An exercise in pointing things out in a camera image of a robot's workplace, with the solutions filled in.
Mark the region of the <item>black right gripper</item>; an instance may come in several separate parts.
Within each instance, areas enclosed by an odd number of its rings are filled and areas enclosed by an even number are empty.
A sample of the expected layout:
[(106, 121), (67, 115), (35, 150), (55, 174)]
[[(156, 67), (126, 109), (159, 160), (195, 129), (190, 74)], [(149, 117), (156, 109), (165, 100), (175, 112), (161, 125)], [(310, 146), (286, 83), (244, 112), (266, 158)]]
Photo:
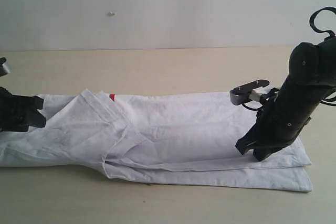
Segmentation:
[(262, 109), (253, 127), (235, 147), (241, 155), (253, 149), (257, 161), (291, 145), (310, 120), (312, 101), (304, 92), (285, 87), (271, 89), (260, 97)]

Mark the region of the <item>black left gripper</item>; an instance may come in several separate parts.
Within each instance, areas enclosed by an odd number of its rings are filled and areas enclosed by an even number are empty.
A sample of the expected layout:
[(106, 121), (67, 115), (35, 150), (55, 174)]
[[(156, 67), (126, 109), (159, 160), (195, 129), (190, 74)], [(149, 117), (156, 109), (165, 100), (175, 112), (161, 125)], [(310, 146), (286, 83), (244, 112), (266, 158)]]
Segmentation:
[(1, 132), (27, 132), (29, 127), (44, 128), (39, 112), (44, 100), (38, 96), (13, 95), (1, 87)]

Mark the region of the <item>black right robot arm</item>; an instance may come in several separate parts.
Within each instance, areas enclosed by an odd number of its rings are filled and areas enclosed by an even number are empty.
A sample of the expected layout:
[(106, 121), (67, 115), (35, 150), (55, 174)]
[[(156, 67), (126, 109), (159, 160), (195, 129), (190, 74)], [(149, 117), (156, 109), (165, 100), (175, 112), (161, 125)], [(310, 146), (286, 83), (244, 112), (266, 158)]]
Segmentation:
[(257, 80), (230, 91), (234, 105), (261, 105), (255, 109), (256, 123), (235, 145), (242, 155), (252, 150), (258, 161), (291, 145), (316, 107), (335, 92), (335, 37), (318, 45), (300, 43), (290, 55), (282, 86), (266, 94), (256, 91), (267, 85), (268, 81)]

